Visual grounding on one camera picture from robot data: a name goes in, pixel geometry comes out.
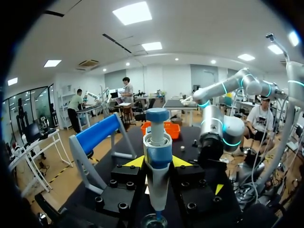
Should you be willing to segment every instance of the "cap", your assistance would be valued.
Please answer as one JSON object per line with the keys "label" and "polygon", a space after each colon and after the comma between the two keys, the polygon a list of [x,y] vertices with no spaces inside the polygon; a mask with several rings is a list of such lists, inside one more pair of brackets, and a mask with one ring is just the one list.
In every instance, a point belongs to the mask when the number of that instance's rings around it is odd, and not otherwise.
{"label": "cap", "polygon": [[262,101],[270,101],[270,98],[267,96],[260,96]]}

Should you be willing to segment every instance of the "white shelving unit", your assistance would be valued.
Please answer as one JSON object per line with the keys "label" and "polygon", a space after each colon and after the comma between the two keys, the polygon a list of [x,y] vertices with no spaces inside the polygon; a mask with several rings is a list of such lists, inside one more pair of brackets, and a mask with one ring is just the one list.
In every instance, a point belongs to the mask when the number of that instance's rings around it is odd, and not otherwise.
{"label": "white shelving unit", "polygon": [[64,90],[61,90],[61,93],[57,92],[60,118],[62,120],[63,127],[66,129],[69,129],[69,127],[72,126],[71,121],[67,115],[67,107],[68,107],[68,103],[72,99],[72,96],[74,96],[75,94],[76,94],[75,89],[72,89],[71,91],[68,92]]}

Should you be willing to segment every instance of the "wooden floor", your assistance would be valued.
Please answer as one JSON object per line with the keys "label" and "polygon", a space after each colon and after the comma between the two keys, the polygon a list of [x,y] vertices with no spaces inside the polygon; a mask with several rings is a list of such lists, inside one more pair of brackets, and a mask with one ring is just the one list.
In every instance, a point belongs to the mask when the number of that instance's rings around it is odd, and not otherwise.
{"label": "wooden floor", "polygon": [[[91,124],[99,121],[102,119],[102,116],[95,117],[91,119]],[[193,113],[193,122],[194,123],[200,123],[202,121],[202,115],[199,114],[197,111]],[[73,135],[75,132],[73,129],[71,130],[62,130],[59,132],[60,137],[62,139],[63,145],[66,149],[66,152],[71,160],[73,160],[73,157],[71,155],[71,151],[69,148],[68,138],[69,136]],[[115,142],[119,141],[121,139],[122,135],[117,134],[115,136]],[[271,162],[271,157],[269,157],[271,154],[275,154],[276,148],[279,144],[278,138],[275,139],[275,147],[272,151],[269,152],[267,155],[267,160],[264,162],[267,166],[269,165],[269,162]],[[250,146],[251,140],[245,140],[245,146]],[[255,142],[253,148],[258,149],[258,143]],[[94,149],[94,158],[95,159],[102,159],[102,157],[109,151],[111,147],[110,138],[105,139],[102,141],[95,149]],[[292,160],[294,153],[290,152],[288,153],[288,162],[290,163]],[[67,198],[70,196],[70,194],[75,190],[75,188],[79,185],[81,182],[80,175],[77,171],[77,168],[74,166],[73,168],[67,167],[65,163],[61,161],[61,159],[58,156],[58,153],[54,146],[49,148],[45,152],[46,160],[42,160],[43,163],[46,165],[48,170],[43,170],[43,172],[46,172],[46,180],[48,182],[51,182],[51,187],[53,188],[49,193],[46,191],[43,191],[43,188],[37,183],[33,188],[29,191],[29,193],[26,195],[26,198],[31,203],[31,207],[34,213],[42,212],[42,209],[39,207],[39,205],[34,201],[34,196],[42,192],[45,199],[55,208],[59,209],[67,200]],[[227,169],[227,175],[233,175],[236,172],[237,164],[241,163],[243,161],[243,157],[237,157],[233,158],[230,154],[223,154],[222,158],[227,158],[229,160],[228,169]],[[299,172],[299,166],[303,164],[303,160],[300,157],[297,157],[295,159],[295,162],[288,172],[287,175],[287,188],[284,192],[283,198],[287,198],[289,195],[289,192],[293,190],[295,182],[293,180],[298,179],[300,180],[300,172]],[[18,184],[20,189],[24,189],[25,184],[27,184],[33,177],[32,173],[30,172],[28,166],[26,163],[20,163],[17,166],[17,174],[18,174]],[[277,174],[278,179],[282,174],[278,172]]]}

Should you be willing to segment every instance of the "ceiling light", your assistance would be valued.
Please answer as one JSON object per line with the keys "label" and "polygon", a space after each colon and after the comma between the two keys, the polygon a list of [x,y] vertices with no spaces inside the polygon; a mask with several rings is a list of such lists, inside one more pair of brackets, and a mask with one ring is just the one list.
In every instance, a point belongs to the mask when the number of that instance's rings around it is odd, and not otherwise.
{"label": "ceiling light", "polygon": [[279,48],[276,44],[270,45],[270,46],[268,46],[268,48],[276,55],[283,54],[283,51],[281,50],[281,48]]}
{"label": "ceiling light", "polygon": [[289,33],[289,40],[291,42],[291,44],[295,47],[299,44],[299,37],[298,37],[298,34],[293,31],[291,33]]}
{"label": "ceiling light", "polygon": [[130,25],[141,21],[152,20],[149,7],[145,1],[121,7],[113,14],[124,24]]}
{"label": "ceiling light", "polygon": [[146,51],[161,50],[162,44],[160,42],[153,42],[153,43],[142,44],[142,47]]}
{"label": "ceiling light", "polygon": [[61,60],[48,60],[44,67],[56,67],[60,62]]}
{"label": "ceiling light", "polygon": [[249,54],[242,54],[240,56],[238,56],[238,58],[245,60],[245,61],[251,61],[254,60],[255,58]]}
{"label": "ceiling light", "polygon": [[16,84],[17,82],[18,82],[18,78],[16,77],[16,78],[8,80],[8,85],[10,86],[10,85]]}

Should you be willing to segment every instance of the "orange bin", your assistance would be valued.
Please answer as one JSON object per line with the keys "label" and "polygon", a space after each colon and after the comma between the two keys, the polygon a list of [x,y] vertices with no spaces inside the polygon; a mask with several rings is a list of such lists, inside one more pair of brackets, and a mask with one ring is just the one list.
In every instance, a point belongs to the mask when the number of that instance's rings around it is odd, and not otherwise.
{"label": "orange bin", "polygon": [[[166,133],[168,133],[172,139],[178,139],[181,129],[178,124],[173,124],[171,122],[164,122],[163,123]],[[141,126],[142,135],[146,134],[146,128],[151,127],[151,122],[145,122],[143,126]]]}

